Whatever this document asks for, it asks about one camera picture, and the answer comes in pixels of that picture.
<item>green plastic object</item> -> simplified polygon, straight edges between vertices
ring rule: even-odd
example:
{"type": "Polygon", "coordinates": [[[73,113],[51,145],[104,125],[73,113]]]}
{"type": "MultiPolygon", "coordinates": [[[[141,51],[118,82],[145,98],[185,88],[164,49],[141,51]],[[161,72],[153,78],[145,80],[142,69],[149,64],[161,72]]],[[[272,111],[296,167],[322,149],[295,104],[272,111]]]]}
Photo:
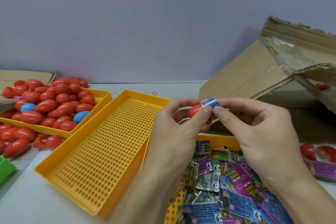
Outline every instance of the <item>green plastic object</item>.
{"type": "Polygon", "coordinates": [[[16,167],[7,159],[0,157],[0,183],[16,171],[16,167]]]}

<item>person's left hand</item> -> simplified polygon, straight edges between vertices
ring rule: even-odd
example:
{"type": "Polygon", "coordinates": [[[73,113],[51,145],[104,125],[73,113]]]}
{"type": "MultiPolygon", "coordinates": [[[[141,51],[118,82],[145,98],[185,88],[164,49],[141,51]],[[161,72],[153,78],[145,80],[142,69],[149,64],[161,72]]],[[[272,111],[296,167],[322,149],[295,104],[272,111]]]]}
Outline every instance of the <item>person's left hand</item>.
{"type": "Polygon", "coordinates": [[[182,107],[199,104],[198,99],[176,99],[155,116],[153,130],[143,169],[159,172],[163,177],[183,175],[195,152],[196,136],[210,128],[212,108],[205,106],[191,119],[189,109],[182,107]]]}

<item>purple wall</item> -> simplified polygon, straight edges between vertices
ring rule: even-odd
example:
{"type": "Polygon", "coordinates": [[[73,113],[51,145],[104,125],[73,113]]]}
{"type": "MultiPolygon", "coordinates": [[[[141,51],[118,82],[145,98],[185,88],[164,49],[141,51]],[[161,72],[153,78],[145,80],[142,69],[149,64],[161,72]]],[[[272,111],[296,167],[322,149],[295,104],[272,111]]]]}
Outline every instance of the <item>purple wall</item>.
{"type": "Polygon", "coordinates": [[[0,67],[90,82],[209,79],[268,15],[336,33],[335,0],[0,0],[0,67]]]}

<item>yellow plastic tray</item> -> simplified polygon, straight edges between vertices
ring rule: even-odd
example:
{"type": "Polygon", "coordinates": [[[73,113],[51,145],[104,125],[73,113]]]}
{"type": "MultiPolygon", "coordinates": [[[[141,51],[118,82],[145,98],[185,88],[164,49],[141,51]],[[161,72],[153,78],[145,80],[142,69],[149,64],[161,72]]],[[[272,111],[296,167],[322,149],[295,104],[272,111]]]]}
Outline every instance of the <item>yellow plastic tray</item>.
{"type": "MultiPolygon", "coordinates": [[[[240,151],[240,146],[237,139],[233,136],[218,136],[218,135],[198,135],[197,141],[210,141],[210,149],[216,149],[226,146],[229,150],[240,151]]],[[[182,190],[174,201],[171,202],[167,209],[166,219],[164,224],[175,224],[178,214],[178,206],[182,205],[186,191],[182,190]]]]}
{"type": "MultiPolygon", "coordinates": [[[[31,128],[32,130],[34,130],[36,132],[39,132],[39,133],[53,135],[53,136],[59,135],[63,138],[68,138],[73,133],[75,133],[79,128],[81,128],[87,121],[89,121],[95,114],[97,114],[101,109],[103,109],[108,103],[110,103],[112,101],[111,92],[109,92],[109,91],[93,90],[93,89],[83,89],[83,90],[87,90],[87,91],[91,92],[91,94],[96,99],[96,105],[92,109],[92,111],[70,132],[60,130],[60,129],[55,129],[55,128],[48,128],[48,127],[35,125],[35,124],[28,124],[28,123],[24,123],[22,121],[11,120],[11,119],[1,118],[1,117],[0,117],[0,121],[2,123],[12,124],[12,125],[15,125],[17,127],[31,128]]],[[[7,110],[14,109],[14,108],[15,108],[15,105],[12,105],[7,110]]]]}
{"type": "Polygon", "coordinates": [[[124,90],[35,171],[89,214],[105,218],[138,170],[155,114],[169,102],[124,90]]]}

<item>blue plastic egg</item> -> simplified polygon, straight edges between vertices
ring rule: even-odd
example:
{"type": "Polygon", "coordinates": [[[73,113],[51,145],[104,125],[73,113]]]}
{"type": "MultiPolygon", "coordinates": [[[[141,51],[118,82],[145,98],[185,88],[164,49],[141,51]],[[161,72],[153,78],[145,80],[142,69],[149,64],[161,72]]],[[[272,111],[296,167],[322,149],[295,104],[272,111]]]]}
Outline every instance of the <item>blue plastic egg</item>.
{"type": "Polygon", "coordinates": [[[84,112],[77,113],[74,116],[73,121],[78,124],[79,122],[81,122],[89,114],[89,112],[90,111],[84,111],[84,112]]]}
{"type": "Polygon", "coordinates": [[[35,107],[35,104],[27,103],[21,106],[20,112],[34,111],[35,107]]]}

